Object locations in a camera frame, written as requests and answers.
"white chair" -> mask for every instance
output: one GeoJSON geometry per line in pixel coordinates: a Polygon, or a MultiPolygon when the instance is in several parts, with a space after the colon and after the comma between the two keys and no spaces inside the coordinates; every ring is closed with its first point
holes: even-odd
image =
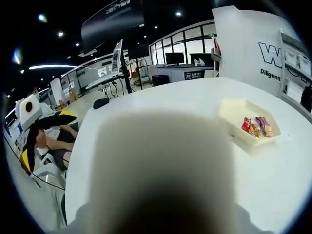
{"type": "Polygon", "coordinates": [[[58,181],[61,187],[65,189],[65,179],[63,177],[64,172],[61,171],[55,164],[54,159],[51,154],[46,154],[46,156],[41,160],[40,167],[33,171],[31,177],[43,177],[47,175],[53,175],[55,179],[58,181]]]}

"candy wrapper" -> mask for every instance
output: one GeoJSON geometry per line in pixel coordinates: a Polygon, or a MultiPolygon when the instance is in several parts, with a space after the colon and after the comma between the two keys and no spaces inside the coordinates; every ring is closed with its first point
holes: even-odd
{"type": "Polygon", "coordinates": [[[242,129],[255,137],[257,140],[260,139],[260,133],[259,133],[259,128],[256,124],[251,123],[250,118],[244,118],[244,123],[242,125],[242,129]]]}
{"type": "Polygon", "coordinates": [[[272,128],[264,117],[255,117],[255,120],[260,125],[262,131],[264,132],[266,137],[273,137],[274,134],[272,132],[272,128]]]}
{"type": "Polygon", "coordinates": [[[259,130],[259,128],[258,128],[258,126],[256,125],[256,124],[251,124],[251,127],[252,127],[252,129],[253,129],[253,134],[254,134],[254,136],[255,136],[255,138],[257,139],[257,140],[259,140],[260,139],[260,130],[259,130]]]}
{"type": "Polygon", "coordinates": [[[247,133],[250,133],[251,131],[251,126],[250,126],[250,123],[251,123],[251,118],[244,118],[244,123],[242,125],[242,129],[245,130],[247,133]]]}

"white table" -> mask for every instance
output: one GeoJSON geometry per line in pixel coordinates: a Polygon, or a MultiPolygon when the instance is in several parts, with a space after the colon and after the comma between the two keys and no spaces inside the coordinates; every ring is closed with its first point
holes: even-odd
{"type": "Polygon", "coordinates": [[[233,143],[237,202],[262,230],[281,232],[305,205],[312,182],[312,126],[282,100],[228,78],[205,78],[135,92],[98,109],[90,109],[76,139],[66,181],[68,223],[88,201],[95,132],[111,114],[127,110],[180,110],[217,115],[222,98],[244,98],[270,111],[282,135],[275,144],[248,155],[233,143]]]}

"wall sign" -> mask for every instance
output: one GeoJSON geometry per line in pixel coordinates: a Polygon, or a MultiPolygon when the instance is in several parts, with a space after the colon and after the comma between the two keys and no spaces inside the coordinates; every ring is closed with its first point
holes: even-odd
{"type": "Polygon", "coordinates": [[[204,75],[205,75],[205,70],[185,72],[184,79],[185,80],[201,79],[201,78],[204,78],[204,75]]]}

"white wall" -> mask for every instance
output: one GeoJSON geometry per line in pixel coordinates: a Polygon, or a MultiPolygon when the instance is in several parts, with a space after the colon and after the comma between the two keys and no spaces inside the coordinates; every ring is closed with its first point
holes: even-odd
{"type": "Polygon", "coordinates": [[[213,15],[222,53],[219,75],[278,96],[281,82],[262,74],[261,69],[281,78],[279,29],[298,39],[288,22],[273,14],[234,6],[213,9],[213,15]]]}

